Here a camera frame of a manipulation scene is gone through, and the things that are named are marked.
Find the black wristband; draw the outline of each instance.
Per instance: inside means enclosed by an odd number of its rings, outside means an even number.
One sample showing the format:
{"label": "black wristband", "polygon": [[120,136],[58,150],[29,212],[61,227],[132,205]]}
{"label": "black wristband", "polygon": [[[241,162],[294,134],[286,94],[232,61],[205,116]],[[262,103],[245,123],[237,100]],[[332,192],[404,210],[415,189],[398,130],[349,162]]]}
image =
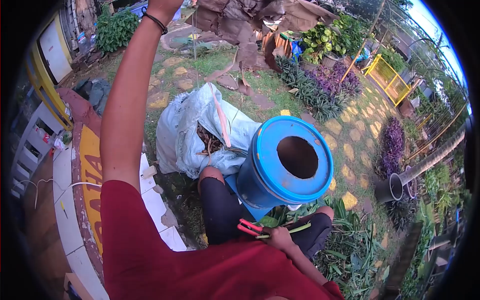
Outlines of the black wristband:
{"label": "black wristband", "polygon": [[142,19],[145,16],[149,17],[150,19],[153,20],[153,22],[157,23],[157,25],[160,26],[160,28],[163,30],[163,33],[162,33],[163,35],[167,34],[168,29],[165,26],[163,26],[162,22],[160,22],[156,17],[147,14],[147,9],[145,7],[142,7],[142,12],[143,12]]}

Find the hand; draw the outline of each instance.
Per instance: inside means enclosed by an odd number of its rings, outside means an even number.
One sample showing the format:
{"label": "hand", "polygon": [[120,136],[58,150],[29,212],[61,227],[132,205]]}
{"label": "hand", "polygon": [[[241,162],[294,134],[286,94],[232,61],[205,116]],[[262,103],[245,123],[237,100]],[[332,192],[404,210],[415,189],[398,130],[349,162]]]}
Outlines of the hand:
{"label": "hand", "polygon": [[287,253],[290,248],[296,246],[296,244],[292,241],[292,237],[290,236],[288,229],[285,227],[264,227],[262,231],[270,235],[269,238],[262,240],[267,243],[267,245],[275,247],[282,252]]}
{"label": "hand", "polygon": [[156,17],[167,26],[182,3],[183,0],[148,0],[147,14]]}

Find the dark shorts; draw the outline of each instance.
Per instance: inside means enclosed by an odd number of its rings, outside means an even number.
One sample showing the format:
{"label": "dark shorts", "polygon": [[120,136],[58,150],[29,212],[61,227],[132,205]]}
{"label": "dark shorts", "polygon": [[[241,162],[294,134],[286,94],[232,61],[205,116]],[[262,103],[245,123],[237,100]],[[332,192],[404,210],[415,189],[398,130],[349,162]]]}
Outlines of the dark shorts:
{"label": "dark shorts", "polygon": [[[238,230],[237,225],[241,218],[245,218],[248,211],[240,205],[236,194],[231,194],[222,182],[210,177],[200,182],[200,190],[209,245],[219,245],[246,234]],[[304,223],[300,219],[288,229],[297,228]],[[309,259],[324,248],[325,240],[332,230],[332,221],[326,214],[315,214],[310,219],[310,223],[312,226],[309,228],[291,234],[293,242]]]}

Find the purple plant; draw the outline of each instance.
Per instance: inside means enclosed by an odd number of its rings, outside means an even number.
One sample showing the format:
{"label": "purple plant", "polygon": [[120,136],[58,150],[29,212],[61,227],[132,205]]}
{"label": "purple plant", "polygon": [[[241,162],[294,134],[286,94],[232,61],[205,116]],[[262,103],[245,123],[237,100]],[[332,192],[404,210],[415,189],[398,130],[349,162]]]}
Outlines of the purple plant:
{"label": "purple plant", "polygon": [[388,120],[383,139],[383,157],[382,163],[387,178],[392,173],[399,173],[400,166],[398,161],[403,155],[403,127],[395,117]]}
{"label": "purple plant", "polygon": [[356,96],[361,93],[361,84],[353,71],[349,71],[345,79],[340,82],[346,70],[345,64],[337,62],[333,68],[320,65],[316,70],[306,71],[306,73],[315,78],[318,87],[327,92],[329,96],[338,95],[340,91],[349,96]]}

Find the yellow gate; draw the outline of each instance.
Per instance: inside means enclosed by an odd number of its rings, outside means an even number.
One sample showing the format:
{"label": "yellow gate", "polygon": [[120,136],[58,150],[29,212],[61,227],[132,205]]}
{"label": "yellow gate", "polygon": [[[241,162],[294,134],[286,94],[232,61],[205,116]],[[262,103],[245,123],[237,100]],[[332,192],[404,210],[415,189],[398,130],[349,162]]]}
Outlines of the yellow gate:
{"label": "yellow gate", "polygon": [[382,58],[381,54],[377,54],[365,76],[370,75],[379,86],[385,91],[395,107],[411,90],[411,86],[403,81],[402,77]]}

